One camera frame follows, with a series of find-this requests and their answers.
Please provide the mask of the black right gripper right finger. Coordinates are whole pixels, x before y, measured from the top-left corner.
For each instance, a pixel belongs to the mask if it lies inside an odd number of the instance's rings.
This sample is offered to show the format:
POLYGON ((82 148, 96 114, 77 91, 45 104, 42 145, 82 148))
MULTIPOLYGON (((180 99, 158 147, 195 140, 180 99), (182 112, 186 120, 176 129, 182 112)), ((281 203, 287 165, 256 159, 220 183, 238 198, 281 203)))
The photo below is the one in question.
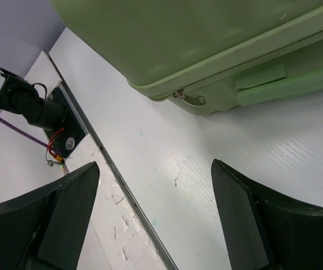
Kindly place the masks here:
POLYGON ((277 192, 217 159, 211 176, 232 269, 323 269, 323 207, 277 192))

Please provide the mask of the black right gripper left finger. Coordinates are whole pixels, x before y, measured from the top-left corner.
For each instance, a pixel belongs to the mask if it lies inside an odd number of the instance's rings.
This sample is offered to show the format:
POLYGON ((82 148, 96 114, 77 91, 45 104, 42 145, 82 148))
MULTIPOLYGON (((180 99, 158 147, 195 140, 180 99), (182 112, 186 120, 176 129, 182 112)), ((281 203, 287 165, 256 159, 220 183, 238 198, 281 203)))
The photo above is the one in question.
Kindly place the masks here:
POLYGON ((0 269, 76 269, 98 182, 90 162, 0 203, 0 269))

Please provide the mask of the silver zipper pull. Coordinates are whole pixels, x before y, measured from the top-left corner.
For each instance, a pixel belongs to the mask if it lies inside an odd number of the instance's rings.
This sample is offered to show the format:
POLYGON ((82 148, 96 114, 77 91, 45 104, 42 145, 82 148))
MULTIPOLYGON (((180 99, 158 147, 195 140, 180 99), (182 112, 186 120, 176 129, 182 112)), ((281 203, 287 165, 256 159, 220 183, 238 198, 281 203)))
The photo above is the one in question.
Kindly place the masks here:
POLYGON ((180 100, 182 100, 184 103, 188 104, 189 106, 193 106, 193 107, 201 107, 204 106, 206 104, 206 100, 203 96, 189 96, 186 94, 185 89, 181 88, 177 91, 175 91, 172 94, 173 98, 178 98, 180 100))

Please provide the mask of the green suitcase blue lining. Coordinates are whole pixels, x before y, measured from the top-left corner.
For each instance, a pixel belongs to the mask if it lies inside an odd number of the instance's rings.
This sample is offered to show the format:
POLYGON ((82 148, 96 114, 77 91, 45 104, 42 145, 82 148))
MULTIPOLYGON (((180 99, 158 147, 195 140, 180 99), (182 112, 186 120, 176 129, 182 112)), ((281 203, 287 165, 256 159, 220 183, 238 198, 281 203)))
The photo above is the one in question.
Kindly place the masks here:
POLYGON ((323 1, 52 1, 148 99, 194 115, 323 90, 323 1), (193 107, 172 94, 203 96, 193 107))

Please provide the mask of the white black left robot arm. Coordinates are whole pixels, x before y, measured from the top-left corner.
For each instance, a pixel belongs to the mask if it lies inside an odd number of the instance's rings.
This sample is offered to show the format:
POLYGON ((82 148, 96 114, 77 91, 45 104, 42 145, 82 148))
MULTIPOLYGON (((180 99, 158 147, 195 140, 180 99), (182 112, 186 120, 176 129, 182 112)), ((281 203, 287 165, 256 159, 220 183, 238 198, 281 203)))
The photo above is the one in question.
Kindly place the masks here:
POLYGON ((28 124, 55 131, 62 126, 65 109, 41 98, 35 86, 0 67, 0 109, 22 115, 28 124))

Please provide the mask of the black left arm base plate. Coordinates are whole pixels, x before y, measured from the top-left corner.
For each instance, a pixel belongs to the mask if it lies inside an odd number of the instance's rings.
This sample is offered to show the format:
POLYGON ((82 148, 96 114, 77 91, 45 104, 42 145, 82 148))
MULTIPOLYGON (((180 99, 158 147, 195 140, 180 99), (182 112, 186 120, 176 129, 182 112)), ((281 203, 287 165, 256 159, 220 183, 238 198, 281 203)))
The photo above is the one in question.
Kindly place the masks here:
POLYGON ((52 149, 58 152, 63 158, 68 158, 76 149, 86 132, 79 118, 74 113, 74 108, 71 106, 71 100, 67 96, 65 87, 60 84, 50 94, 51 102, 60 105, 65 110, 65 117, 61 127, 64 129, 54 137, 52 149))

